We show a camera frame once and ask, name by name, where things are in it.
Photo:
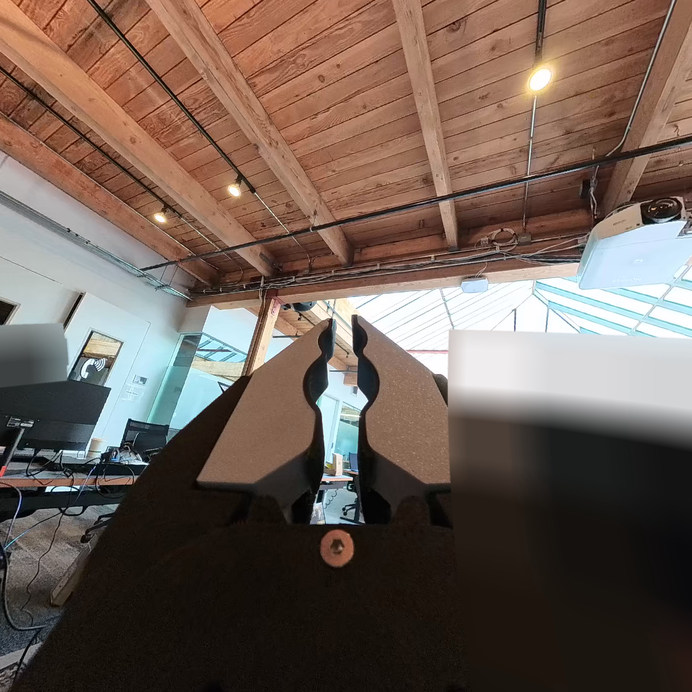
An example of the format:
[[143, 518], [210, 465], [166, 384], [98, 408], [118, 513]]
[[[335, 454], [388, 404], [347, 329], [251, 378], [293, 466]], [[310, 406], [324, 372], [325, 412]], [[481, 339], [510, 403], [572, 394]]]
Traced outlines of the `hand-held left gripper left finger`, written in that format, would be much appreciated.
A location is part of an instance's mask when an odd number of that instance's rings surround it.
[[256, 369], [196, 483], [312, 511], [324, 472], [323, 417], [334, 323], [328, 318]]

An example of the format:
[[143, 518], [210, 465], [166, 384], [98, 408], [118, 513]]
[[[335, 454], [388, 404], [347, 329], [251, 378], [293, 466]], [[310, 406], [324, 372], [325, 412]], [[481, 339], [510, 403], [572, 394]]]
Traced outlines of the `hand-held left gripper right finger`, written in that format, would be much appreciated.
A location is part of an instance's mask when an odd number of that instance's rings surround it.
[[395, 514], [418, 498], [449, 494], [447, 384], [363, 316], [352, 318], [359, 420], [359, 491], [364, 514]]

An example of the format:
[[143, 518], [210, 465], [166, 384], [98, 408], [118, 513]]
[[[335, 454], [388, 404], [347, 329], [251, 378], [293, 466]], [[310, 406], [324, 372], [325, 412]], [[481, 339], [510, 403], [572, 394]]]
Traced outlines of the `wooden office desk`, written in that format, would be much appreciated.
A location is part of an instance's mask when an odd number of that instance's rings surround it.
[[1, 521], [40, 509], [74, 514], [91, 506], [118, 505], [147, 467], [142, 462], [66, 458], [33, 464], [20, 460], [1, 477]]

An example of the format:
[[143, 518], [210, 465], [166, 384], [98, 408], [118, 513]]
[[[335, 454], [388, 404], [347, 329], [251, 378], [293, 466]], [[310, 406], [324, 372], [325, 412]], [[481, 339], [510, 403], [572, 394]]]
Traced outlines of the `frosted glass partition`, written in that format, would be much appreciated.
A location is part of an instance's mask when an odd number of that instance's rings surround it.
[[147, 422], [180, 430], [243, 374], [247, 353], [203, 332], [184, 333]]

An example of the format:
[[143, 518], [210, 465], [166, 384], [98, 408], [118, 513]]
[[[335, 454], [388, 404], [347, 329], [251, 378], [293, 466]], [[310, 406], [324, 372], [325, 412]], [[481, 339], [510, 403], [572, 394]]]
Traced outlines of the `black computer monitor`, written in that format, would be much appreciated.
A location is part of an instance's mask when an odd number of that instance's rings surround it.
[[111, 392], [82, 381], [1, 389], [1, 470], [22, 448], [84, 451]]

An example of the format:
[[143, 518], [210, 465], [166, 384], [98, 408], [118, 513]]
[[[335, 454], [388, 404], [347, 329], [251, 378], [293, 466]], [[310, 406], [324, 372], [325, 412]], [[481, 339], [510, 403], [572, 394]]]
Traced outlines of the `black ceiling pipe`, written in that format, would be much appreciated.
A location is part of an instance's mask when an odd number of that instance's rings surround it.
[[344, 219], [338, 219], [333, 222], [318, 224], [316, 226], [310, 226], [306, 229], [296, 230], [294, 232], [285, 233], [283, 235], [255, 239], [253, 241], [239, 244], [237, 246], [222, 248], [219, 250], [214, 250], [199, 255], [191, 255], [189, 257], [184, 257], [181, 259], [173, 259], [166, 262], [161, 262], [159, 264], [137, 268], [137, 270], [139, 272], [150, 272], [178, 264], [186, 264], [197, 260], [206, 260], [212, 257], [216, 257], [218, 255], [223, 255], [225, 253], [240, 254], [241, 250], [263, 247], [265, 245], [269, 245], [277, 241], [287, 241], [289, 239], [302, 238], [304, 236], [312, 235], [314, 233], [319, 234], [322, 232], [326, 232], [327, 230], [333, 230], [337, 226], [350, 226], [357, 223], [364, 223], [366, 221], [372, 221], [388, 217], [390, 215], [420, 210], [430, 206], [438, 206], [448, 201], [460, 201], [463, 199], [469, 199], [471, 197], [478, 195], [485, 195], [513, 187], [525, 186], [526, 184], [531, 184], [533, 182], [539, 182], [556, 177], [562, 177], [593, 168], [602, 168], [604, 166], [613, 165], [615, 163], [620, 163], [627, 160], [634, 160], [645, 156], [652, 156], [654, 154], [659, 154], [665, 151], [675, 150], [678, 148], [684, 148], [690, 145], [691, 135], [682, 136], [673, 140], [655, 143], [653, 145], [648, 145], [645, 147], [638, 147], [634, 150], [621, 151], [617, 154], [602, 156], [597, 159], [582, 160], [577, 163], [569, 164], [567, 166], [552, 168], [545, 171], [537, 172], [535, 174], [526, 175], [523, 177], [508, 178], [505, 180], [497, 181], [495, 183], [488, 183], [483, 186], [476, 186], [467, 188], [459, 192], [452, 192], [447, 195], [428, 197], [426, 199], [422, 199], [412, 203], [390, 206], [388, 208], [376, 210], [375, 212], [369, 212]]

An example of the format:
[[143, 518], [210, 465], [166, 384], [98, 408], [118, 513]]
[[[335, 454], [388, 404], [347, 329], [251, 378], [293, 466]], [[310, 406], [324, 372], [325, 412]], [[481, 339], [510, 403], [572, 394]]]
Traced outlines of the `light wooden board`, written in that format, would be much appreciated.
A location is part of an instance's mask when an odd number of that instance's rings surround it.
[[63, 576], [58, 580], [53, 591], [50, 593], [50, 604], [54, 608], [61, 608], [66, 604], [74, 593], [82, 577], [84, 568], [91, 555], [91, 545], [85, 544], [85, 548], [79, 556], [69, 566]]

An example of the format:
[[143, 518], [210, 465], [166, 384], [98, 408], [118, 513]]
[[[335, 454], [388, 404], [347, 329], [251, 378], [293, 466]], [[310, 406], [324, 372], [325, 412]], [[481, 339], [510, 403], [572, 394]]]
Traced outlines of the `white ceiling projector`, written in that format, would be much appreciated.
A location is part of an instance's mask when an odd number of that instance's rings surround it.
[[589, 234], [577, 271], [579, 289], [663, 284], [691, 258], [691, 213], [680, 196], [627, 203]]

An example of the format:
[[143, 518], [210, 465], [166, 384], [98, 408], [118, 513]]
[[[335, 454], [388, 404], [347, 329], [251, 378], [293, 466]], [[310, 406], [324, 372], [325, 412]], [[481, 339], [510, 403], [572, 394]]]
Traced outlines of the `wooden support post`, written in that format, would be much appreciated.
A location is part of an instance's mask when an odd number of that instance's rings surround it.
[[280, 306], [280, 300], [274, 295], [266, 295], [262, 299], [242, 376], [251, 376], [257, 368], [264, 365]]

